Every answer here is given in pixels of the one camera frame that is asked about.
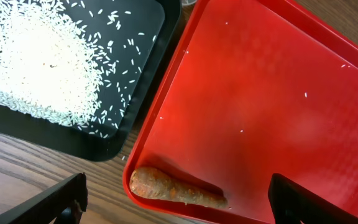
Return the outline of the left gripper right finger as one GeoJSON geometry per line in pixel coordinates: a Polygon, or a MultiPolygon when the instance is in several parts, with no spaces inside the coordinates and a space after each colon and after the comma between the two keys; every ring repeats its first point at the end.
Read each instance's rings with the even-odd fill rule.
{"type": "Polygon", "coordinates": [[[278,173],[270,180],[268,200],[276,224],[358,224],[358,217],[278,173]]]}

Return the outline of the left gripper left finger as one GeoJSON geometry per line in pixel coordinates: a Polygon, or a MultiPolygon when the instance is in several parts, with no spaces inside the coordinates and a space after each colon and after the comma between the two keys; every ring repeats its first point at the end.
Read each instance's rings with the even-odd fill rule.
{"type": "Polygon", "coordinates": [[[86,175],[78,173],[0,214],[0,223],[79,224],[87,206],[86,175]]]}

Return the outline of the orange carrot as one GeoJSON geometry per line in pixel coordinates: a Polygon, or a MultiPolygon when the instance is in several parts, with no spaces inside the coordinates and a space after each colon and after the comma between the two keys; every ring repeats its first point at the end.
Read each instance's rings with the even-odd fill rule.
{"type": "Polygon", "coordinates": [[[134,170],[129,180],[131,192],[151,200],[181,202],[211,208],[226,208],[227,199],[197,186],[187,184],[154,167],[134,170]]]}

